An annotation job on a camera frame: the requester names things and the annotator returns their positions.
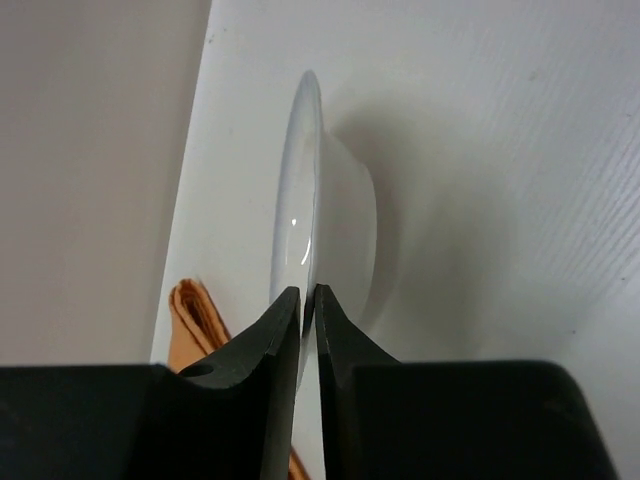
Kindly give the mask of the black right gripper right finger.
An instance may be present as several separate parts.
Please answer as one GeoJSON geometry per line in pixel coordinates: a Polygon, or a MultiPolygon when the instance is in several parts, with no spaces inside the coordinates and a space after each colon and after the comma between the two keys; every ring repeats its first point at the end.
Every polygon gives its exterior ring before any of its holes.
{"type": "Polygon", "coordinates": [[[546,361],[403,363],[315,291],[330,479],[614,479],[575,380],[546,361]]]}

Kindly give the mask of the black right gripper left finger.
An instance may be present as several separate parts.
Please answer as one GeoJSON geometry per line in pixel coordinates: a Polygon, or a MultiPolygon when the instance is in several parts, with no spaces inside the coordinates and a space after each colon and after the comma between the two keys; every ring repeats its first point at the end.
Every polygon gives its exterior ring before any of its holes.
{"type": "Polygon", "coordinates": [[[159,364],[5,367],[5,479],[283,479],[300,293],[285,289],[222,348],[159,364]]]}

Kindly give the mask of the orange cloth napkin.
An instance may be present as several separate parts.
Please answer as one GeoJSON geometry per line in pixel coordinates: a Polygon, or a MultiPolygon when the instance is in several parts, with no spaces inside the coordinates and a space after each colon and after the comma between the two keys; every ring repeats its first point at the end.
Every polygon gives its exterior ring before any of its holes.
{"type": "Polygon", "coordinates": [[[173,452],[187,479],[305,479],[291,446],[300,294],[288,287],[231,336],[206,287],[183,279],[169,295],[168,364],[189,392],[171,413],[173,452]]]}

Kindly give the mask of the white paper plate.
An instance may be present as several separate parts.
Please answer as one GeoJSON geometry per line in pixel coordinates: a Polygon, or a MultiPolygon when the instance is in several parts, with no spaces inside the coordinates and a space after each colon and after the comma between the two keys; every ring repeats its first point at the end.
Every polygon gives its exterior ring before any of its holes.
{"type": "Polygon", "coordinates": [[[288,120],[273,228],[269,298],[287,287],[301,298],[298,369],[309,356],[314,292],[328,285],[347,316],[368,301],[377,242],[377,205],[368,168],[324,126],[316,74],[298,84],[288,120]]]}

